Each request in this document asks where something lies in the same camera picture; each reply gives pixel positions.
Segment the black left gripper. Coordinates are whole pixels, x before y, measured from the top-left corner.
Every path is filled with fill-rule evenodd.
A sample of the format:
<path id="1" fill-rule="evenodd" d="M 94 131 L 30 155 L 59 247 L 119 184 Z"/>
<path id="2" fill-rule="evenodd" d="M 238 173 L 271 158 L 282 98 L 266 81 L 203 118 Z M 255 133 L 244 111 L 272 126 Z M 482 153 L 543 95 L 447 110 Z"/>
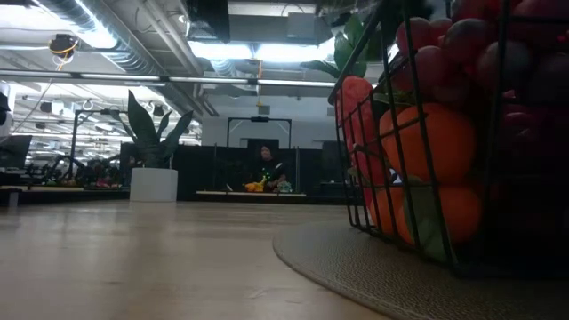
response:
<path id="1" fill-rule="evenodd" d="M 205 32 L 226 44 L 230 41 L 228 0 L 185 0 L 190 34 Z"/>

